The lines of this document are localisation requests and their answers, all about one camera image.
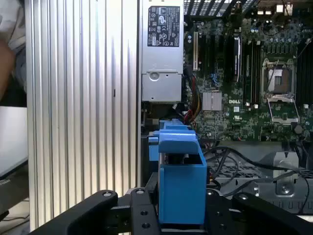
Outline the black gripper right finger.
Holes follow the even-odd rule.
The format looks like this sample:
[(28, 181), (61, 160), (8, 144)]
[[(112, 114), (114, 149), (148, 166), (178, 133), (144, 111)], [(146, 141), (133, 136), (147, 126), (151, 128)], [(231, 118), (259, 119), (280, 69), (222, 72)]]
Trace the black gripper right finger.
[(209, 235), (311, 235), (313, 224), (250, 193), (230, 200), (206, 192), (205, 229)]

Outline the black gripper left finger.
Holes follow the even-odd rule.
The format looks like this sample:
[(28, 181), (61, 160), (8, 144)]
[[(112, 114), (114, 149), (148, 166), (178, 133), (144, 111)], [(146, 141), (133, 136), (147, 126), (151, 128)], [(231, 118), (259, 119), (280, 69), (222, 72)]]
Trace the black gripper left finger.
[(158, 235), (156, 213), (157, 173), (146, 186), (131, 189), (119, 197), (115, 191), (101, 190), (44, 225), (33, 235)]

